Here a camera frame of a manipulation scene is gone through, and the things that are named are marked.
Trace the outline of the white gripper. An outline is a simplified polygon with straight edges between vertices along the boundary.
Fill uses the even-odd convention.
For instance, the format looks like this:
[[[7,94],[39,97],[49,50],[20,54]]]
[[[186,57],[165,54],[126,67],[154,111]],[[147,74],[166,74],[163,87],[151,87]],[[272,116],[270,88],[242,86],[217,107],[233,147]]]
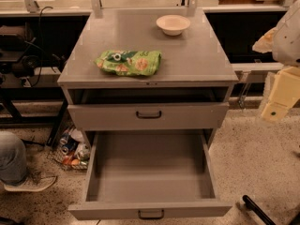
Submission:
[[[277,26],[267,31],[252,46],[257,53],[273,54],[286,67],[272,77],[270,95],[262,109],[264,121],[281,120],[300,99],[300,1],[294,2]]]

